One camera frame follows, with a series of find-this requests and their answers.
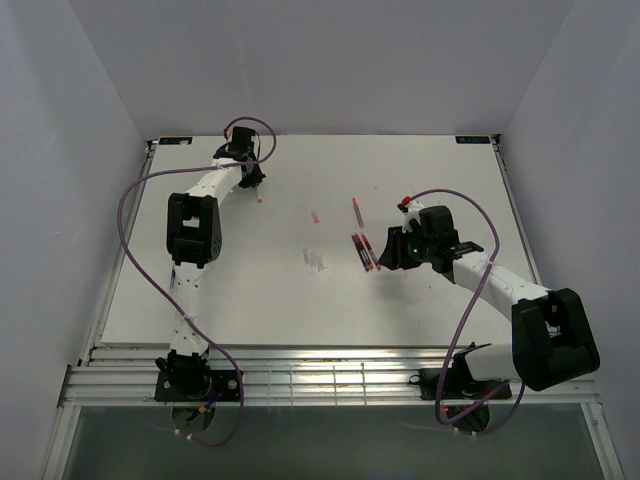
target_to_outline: marker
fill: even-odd
[[[364,243],[362,243],[362,240],[360,239],[360,235],[358,235],[357,233],[356,233],[356,242],[358,242],[358,245],[360,245],[360,248],[364,252],[364,257],[367,262],[367,267],[369,267],[369,270],[373,270],[373,262],[371,262],[371,260],[369,259],[369,254],[367,253],[367,249],[364,247]]]
[[[360,245],[358,245],[358,241],[356,240],[356,236],[355,235],[351,235],[351,240],[353,241],[353,245],[356,247],[356,252],[358,252],[358,255],[360,256],[360,261],[362,262],[362,266],[364,267],[364,271],[368,272],[369,271],[369,267],[367,267],[367,261],[365,260],[364,249],[362,247],[360,247]]]
[[[373,248],[371,248],[371,244],[369,243],[369,240],[364,233],[362,234],[362,239],[364,240],[364,244],[366,245],[367,250],[369,250],[369,256],[371,257],[371,260],[373,260],[374,265],[376,266],[378,271],[382,270],[382,267],[380,267],[380,264],[378,263],[378,258],[376,257],[376,254],[373,253]]]
[[[360,228],[364,228],[364,222],[362,221],[362,215],[360,215],[360,207],[358,206],[356,197],[353,197],[351,203],[353,203],[353,211],[356,212],[356,220],[358,220],[358,226]]]

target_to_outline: cable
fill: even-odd
[[[238,413],[238,418],[236,419],[236,423],[233,426],[231,432],[225,438],[223,438],[222,440],[220,440],[218,442],[211,442],[211,441],[206,440],[204,438],[197,438],[197,437],[188,436],[189,439],[193,439],[193,440],[195,440],[195,441],[197,441],[199,443],[208,445],[210,447],[221,447],[221,446],[226,445],[227,443],[229,443],[231,441],[231,439],[237,433],[238,429],[240,428],[240,425],[242,424],[242,418],[243,418],[243,415],[244,415],[244,384],[242,382],[242,373],[240,371],[240,367],[238,367],[238,364],[233,359],[233,357],[229,354],[229,352],[227,352],[223,347],[221,347],[220,345],[215,343],[213,340],[211,340],[202,330],[200,330],[200,328],[198,328],[198,326],[193,322],[193,319],[191,319],[191,317],[189,317],[187,312],[180,306],[180,304],[176,300],[173,299],[171,294],[168,291],[166,291],[164,288],[162,288],[162,286],[160,286],[160,284],[158,282],[156,282],[151,277],[151,275],[149,275],[149,273],[147,273],[147,271],[144,269],[144,267],[142,265],[140,265],[138,260],[136,260],[136,258],[133,256],[133,253],[131,253],[131,249],[129,248],[129,243],[127,242],[126,235],[124,233],[124,225],[123,225],[124,222],[123,222],[123,218],[122,218],[122,213],[123,213],[123,210],[124,210],[124,205],[125,205],[125,202],[127,200],[127,197],[129,196],[131,191],[134,188],[136,188],[138,185],[140,185],[142,183],[145,183],[147,180],[150,180],[151,178],[160,177],[160,176],[163,176],[163,175],[173,175],[173,174],[177,174],[177,173],[212,172],[212,171],[217,170],[218,168],[231,168],[231,167],[239,167],[239,166],[243,166],[243,165],[245,165],[245,166],[246,165],[259,165],[261,163],[266,162],[269,158],[271,158],[271,155],[273,155],[273,152],[276,150],[277,139],[276,139],[276,133],[274,132],[273,128],[271,128],[267,123],[263,122],[262,120],[260,120],[258,118],[255,118],[255,117],[238,117],[238,118],[235,118],[234,120],[229,122],[229,124],[225,127],[225,129],[224,129],[225,138],[228,137],[229,129],[234,124],[236,124],[237,122],[240,122],[240,121],[243,121],[243,120],[249,120],[249,121],[252,121],[252,122],[259,123],[260,125],[264,126],[269,131],[269,133],[271,134],[271,138],[273,138],[273,145],[271,146],[271,150],[269,150],[269,152],[264,156],[264,158],[256,160],[256,161],[248,161],[248,162],[242,162],[242,163],[234,162],[234,163],[227,163],[227,164],[224,164],[224,165],[212,165],[212,166],[208,166],[208,167],[177,168],[177,169],[172,169],[172,170],[162,170],[160,172],[154,172],[154,173],[150,173],[148,175],[145,175],[143,177],[140,177],[135,182],[133,182],[131,185],[129,185],[124,190],[124,192],[122,193],[122,196],[120,197],[120,202],[118,203],[118,213],[117,213],[117,219],[116,219],[116,223],[118,225],[118,237],[120,238],[120,243],[122,244],[122,249],[124,250],[124,253],[127,256],[127,258],[129,258],[129,261],[136,268],[136,270],[138,270],[138,272],[140,272],[140,274],[151,284],[151,286],[153,288],[155,288],[164,298],[167,299],[167,301],[171,305],[173,305],[173,307],[178,311],[178,313],[180,315],[182,315],[182,318],[184,318],[185,322],[187,322],[189,327],[191,327],[191,329],[194,332],[196,332],[196,334],[198,334],[211,347],[213,347],[215,350],[220,352],[227,360],[229,360],[229,362],[233,366],[233,369],[236,372],[236,376],[238,377],[238,387],[239,387],[239,392],[240,392],[240,412]]]
[[[473,310],[473,307],[476,305],[478,299],[480,298],[482,289],[484,288],[485,284],[487,283],[487,280],[489,279],[489,274],[491,273],[491,269],[493,268],[493,262],[495,261],[496,257],[498,256],[498,252],[500,251],[500,237],[498,236],[498,231],[496,230],[495,225],[491,221],[491,218],[489,218],[489,215],[487,214],[487,212],[480,206],[480,204],[478,204],[478,202],[473,200],[471,197],[465,195],[464,193],[460,193],[455,190],[449,190],[447,188],[434,188],[431,190],[425,190],[424,192],[416,193],[411,197],[411,200],[416,200],[424,195],[429,195],[431,193],[448,193],[450,195],[455,195],[456,197],[460,197],[466,200],[467,202],[471,203],[471,205],[473,205],[476,208],[476,210],[478,210],[486,220],[487,225],[489,225],[489,229],[493,234],[493,240],[495,242],[495,247],[493,248],[493,252],[491,252],[491,255],[489,256],[489,261],[487,262],[487,268],[482,274],[482,277],[480,278],[480,282],[478,283],[478,286],[473,292],[473,295],[471,296],[471,300],[469,300],[469,303],[467,304],[467,308],[465,308],[464,313],[460,318],[460,322],[458,323],[458,326],[456,328],[456,331],[453,334],[451,343],[447,348],[447,353],[444,357],[444,362],[442,363],[442,369],[440,370],[440,376],[438,378],[438,387],[436,389],[436,400],[435,400],[436,420],[438,420],[438,422],[442,425],[452,425],[456,422],[459,422],[460,420],[465,418],[467,415],[472,413],[474,410],[479,408],[481,405],[483,405],[485,402],[487,402],[488,400],[496,396],[504,387],[506,387],[509,384],[508,381],[501,382],[500,385],[494,388],[491,392],[489,392],[483,398],[473,402],[468,408],[466,408],[463,412],[459,413],[458,415],[455,415],[452,418],[442,417],[440,406],[442,404],[442,393],[444,390],[444,383],[447,376],[447,371],[449,370],[449,363],[451,362],[451,358],[453,357],[453,352],[458,344],[458,340],[460,339],[462,330],[466,325],[467,320],[469,319],[469,316],[471,315],[471,311]],[[498,424],[486,430],[483,430],[482,432],[476,432],[476,435],[486,435],[488,433],[495,432],[496,430],[501,428],[504,424],[506,424],[515,413],[516,409],[518,408],[518,405],[520,405],[520,401],[522,400],[522,396],[524,395],[524,390],[525,390],[525,384],[523,383],[522,387],[520,388],[520,393],[518,394],[518,397],[515,403],[513,404],[513,407],[511,407],[511,410],[509,411],[509,413],[500,422],[498,422]],[[421,426],[419,425],[410,425],[410,424],[405,424],[405,425],[410,426],[412,428],[421,428]],[[429,430],[434,430],[433,427],[425,427],[425,428]]]

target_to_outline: white table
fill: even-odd
[[[222,137],[158,146],[151,171],[211,164]],[[264,137],[265,146],[268,140]],[[477,200],[497,226],[498,262],[531,279],[527,254],[492,145],[459,145],[453,136],[282,136],[259,204],[253,190],[234,190],[221,208],[223,248],[203,293],[210,301],[203,330],[223,345],[282,347],[438,347],[449,343],[471,293],[424,265],[365,273],[351,242],[356,197],[365,233],[378,254],[387,228],[400,225],[396,204],[429,188]],[[201,174],[152,179],[145,187],[131,249],[151,275],[169,285],[167,199]],[[460,239],[493,248],[479,213],[445,194]],[[314,224],[315,210],[320,223]],[[322,255],[325,270],[305,264],[302,250]],[[122,266],[102,334],[111,346],[166,346],[175,313],[128,260]],[[489,305],[476,306],[461,343],[504,342],[510,325]]]

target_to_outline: black sticker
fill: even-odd
[[[160,145],[191,145],[193,137],[162,137],[158,144]]]
[[[489,137],[458,137],[456,143],[491,143]]]

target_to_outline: robotic arm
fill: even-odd
[[[407,270],[430,263],[452,283],[474,291],[489,256],[473,242],[460,242],[449,209],[425,208],[410,198],[398,208],[405,222],[389,228],[380,265]],[[517,379],[540,391],[600,366],[584,307],[574,291],[551,291],[496,265],[481,297],[511,322],[511,344],[472,344],[454,355],[447,382],[451,378],[456,389]]]
[[[225,159],[225,164],[237,162],[239,166],[218,168],[204,175],[187,192],[169,197],[167,250],[173,259],[171,292],[196,326],[204,313],[199,289],[222,248],[220,205],[234,187],[256,187],[265,177],[260,165],[244,164],[257,160],[256,138],[254,130],[234,127],[231,141],[221,146],[213,158]],[[178,316],[169,354],[166,359],[156,360],[165,388],[188,398],[206,393],[211,387],[207,350],[207,342]]]

